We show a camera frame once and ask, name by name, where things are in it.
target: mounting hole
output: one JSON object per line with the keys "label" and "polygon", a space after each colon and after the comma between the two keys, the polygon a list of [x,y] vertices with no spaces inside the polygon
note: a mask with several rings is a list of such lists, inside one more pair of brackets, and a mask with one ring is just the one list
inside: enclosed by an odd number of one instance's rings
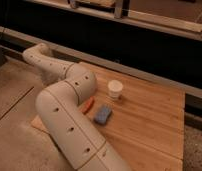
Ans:
{"label": "mounting hole", "polygon": [[58,112],[58,111],[59,111],[58,107],[53,110],[53,112]]}
{"label": "mounting hole", "polygon": [[107,150],[103,152],[102,157],[106,156],[106,152],[107,152]]}
{"label": "mounting hole", "polygon": [[87,148],[87,149],[84,150],[84,153],[85,153],[85,154],[87,154],[87,153],[89,153],[89,152],[90,152],[90,148]]}
{"label": "mounting hole", "polygon": [[72,132],[72,131],[74,131],[74,129],[75,129],[74,127],[71,127],[68,129],[68,132]]}

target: shelf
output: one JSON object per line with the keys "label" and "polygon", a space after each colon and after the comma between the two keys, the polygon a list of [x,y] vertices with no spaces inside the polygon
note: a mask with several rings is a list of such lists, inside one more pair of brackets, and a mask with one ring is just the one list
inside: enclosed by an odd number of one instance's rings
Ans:
{"label": "shelf", "polygon": [[[110,12],[100,11],[81,6],[79,6],[77,9],[72,9],[66,0],[25,0],[25,1],[202,41],[202,24],[195,22],[151,15],[148,13],[141,13],[137,11],[133,12],[130,11],[131,14],[130,16],[133,16],[134,19],[125,16],[122,17],[121,19],[116,19],[114,18],[114,14]],[[150,22],[153,21],[152,20],[153,17],[156,17],[155,18],[155,21],[157,21],[156,23]]]}

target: wood plank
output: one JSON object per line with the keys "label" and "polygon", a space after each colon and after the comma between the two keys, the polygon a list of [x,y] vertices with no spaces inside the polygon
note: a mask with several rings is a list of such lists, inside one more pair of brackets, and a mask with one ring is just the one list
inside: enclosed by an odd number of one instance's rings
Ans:
{"label": "wood plank", "polygon": [[[87,63],[81,65],[91,69],[98,80],[95,103],[87,117],[92,121],[102,104],[113,109],[106,126],[93,123],[133,170],[182,170],[184,92]],[[124,83],[118,101],[107,95],[107,82],[111,79]],[[48,133],[39,117],[31,124]]]}
{"label": "wood plank", "polygon": [[[49,134],[46,127],[43,125],[40,117],[37,115],[31,125],[47,134]],[[124,139],[116,133],[109,132],[107,130],[100,129],[96,125],[97,129],[105,136],[105,138],[113,145],[118,153],[130,164],[134,171],[181,171],[182,160],[179,160],[170,155],[164,154],[150,148],[144,144],[132,141],[130,139]]]}
{"label": "wood plank", "polygon": [[[179,159],[183,158],[185,102],[183,91],[87,63],[81,64],[91,69],[98,80],[96,103],[88,114],[90,118],[94,117],[101,104],[108,104],[113,108],[113,115],[110,124],[104,127],[105,130]],[[107,95],[107,82],[112,79],[124,83],[122,98],[118,102],[110,100]]]}

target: black wall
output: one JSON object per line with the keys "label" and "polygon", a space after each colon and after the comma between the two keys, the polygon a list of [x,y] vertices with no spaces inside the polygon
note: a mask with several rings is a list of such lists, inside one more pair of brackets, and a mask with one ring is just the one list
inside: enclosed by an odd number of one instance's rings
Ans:
{"label": "black wall", "polygon": [[2,16],[11,29],[202,88],[202,42],[21,0]]}

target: orange object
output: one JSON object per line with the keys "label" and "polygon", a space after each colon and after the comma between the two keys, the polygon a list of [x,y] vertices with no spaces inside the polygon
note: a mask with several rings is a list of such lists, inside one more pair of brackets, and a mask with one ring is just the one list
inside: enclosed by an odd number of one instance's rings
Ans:
{"label": "orange object", "polygon": [[95,98],[94,96],[90,97],[89,100],[86,101],[85,105],[83,106],[81,112],[83,114],[87,114],[87,112],[91,109],[91,107],[93,106],[95,102]]}

